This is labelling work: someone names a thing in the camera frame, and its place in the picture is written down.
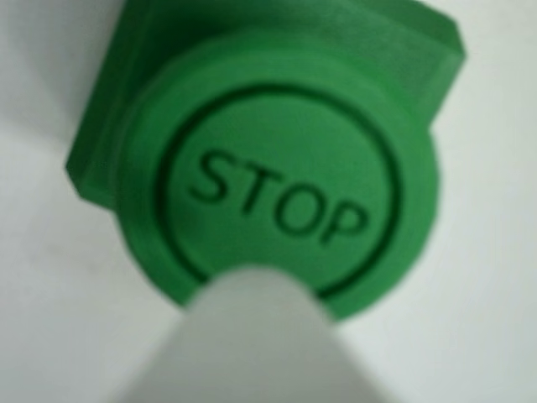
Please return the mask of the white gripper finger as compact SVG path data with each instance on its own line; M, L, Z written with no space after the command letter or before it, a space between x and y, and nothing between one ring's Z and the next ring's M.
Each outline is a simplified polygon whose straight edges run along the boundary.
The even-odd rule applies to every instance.
M390 402L297 280L247 265L188 306L121 402Z

